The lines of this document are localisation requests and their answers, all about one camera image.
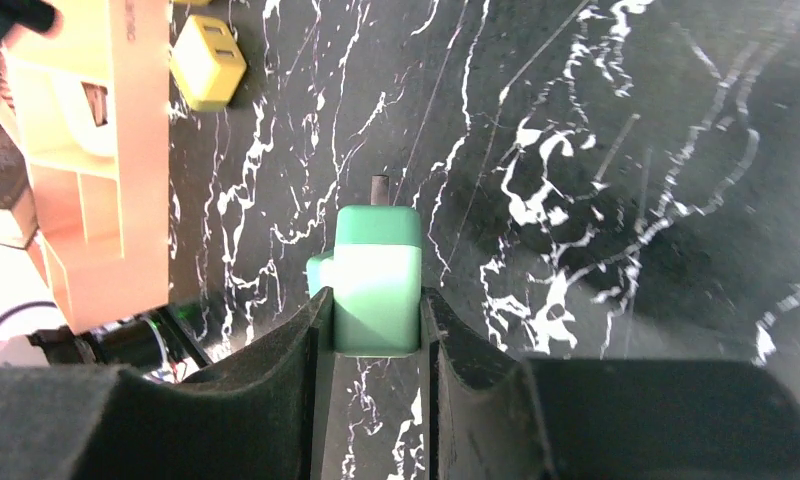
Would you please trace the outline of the light green plug adapter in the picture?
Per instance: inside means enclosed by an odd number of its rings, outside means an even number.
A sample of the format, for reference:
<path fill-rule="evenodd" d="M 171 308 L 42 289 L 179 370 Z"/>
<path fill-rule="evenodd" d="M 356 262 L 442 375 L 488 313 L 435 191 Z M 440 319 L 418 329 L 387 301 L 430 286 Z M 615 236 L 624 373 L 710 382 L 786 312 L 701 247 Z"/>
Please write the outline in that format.
<path fill-rule="evenodd" d="M 348 205 L 334 247 L 307 261 L 309 294 L 333 290 L 333 347 L 349 357 L 404 357 L 420 348 L 422 234 L 407 206 Z"/>

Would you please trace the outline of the yellow plug adapter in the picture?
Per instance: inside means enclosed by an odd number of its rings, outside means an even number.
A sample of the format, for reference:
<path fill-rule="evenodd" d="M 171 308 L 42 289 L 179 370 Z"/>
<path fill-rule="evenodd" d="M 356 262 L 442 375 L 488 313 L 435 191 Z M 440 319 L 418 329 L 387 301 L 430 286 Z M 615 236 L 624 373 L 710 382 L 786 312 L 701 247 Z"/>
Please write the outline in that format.
<path fill-rule="evenodd" d="M 194 111 L 224 110 L 246 71 L 246 61 L 228 25 L 190 15 L 171 49 L 170 71 Z"/>
<path fill-rule="evenodd" d="M 172 2 L 179 5 L 206 6 L 209 5 L 212 0 L 172 0 Z"/>

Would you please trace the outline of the orange desk organizer tray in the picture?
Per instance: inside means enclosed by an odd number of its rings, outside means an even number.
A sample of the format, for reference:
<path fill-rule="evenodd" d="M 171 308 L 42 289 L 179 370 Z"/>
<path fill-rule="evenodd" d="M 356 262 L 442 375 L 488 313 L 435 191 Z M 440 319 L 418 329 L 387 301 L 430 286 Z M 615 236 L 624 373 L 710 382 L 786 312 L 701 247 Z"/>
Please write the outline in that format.
<path fill-rule="evenodd" d="M 59 1 L 2 52 L 48 285 L 88 330 L 168 298 L 169 5 Z"/>

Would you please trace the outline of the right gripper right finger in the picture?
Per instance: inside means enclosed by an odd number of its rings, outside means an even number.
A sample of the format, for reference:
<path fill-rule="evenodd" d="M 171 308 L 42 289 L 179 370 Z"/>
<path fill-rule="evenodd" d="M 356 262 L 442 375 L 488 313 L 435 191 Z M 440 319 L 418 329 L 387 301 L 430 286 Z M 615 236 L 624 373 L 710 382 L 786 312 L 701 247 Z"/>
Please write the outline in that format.
<path fill-rule="evenodd" d="M 431 479 L 800 479 L 800 406 L 743 361 L 513 358 L 421 294 Z"/>

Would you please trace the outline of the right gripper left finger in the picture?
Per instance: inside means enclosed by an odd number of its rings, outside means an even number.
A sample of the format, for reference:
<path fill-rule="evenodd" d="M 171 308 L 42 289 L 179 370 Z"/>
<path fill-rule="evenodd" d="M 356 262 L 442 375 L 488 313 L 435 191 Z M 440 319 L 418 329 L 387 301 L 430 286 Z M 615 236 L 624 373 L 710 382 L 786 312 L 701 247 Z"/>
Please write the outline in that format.
<path fill-rule="evenodd" d="M 317 479 L 333 293 L 182 382 L 96 363 L 66 328 L 0 342 L 0 479 Z"/>

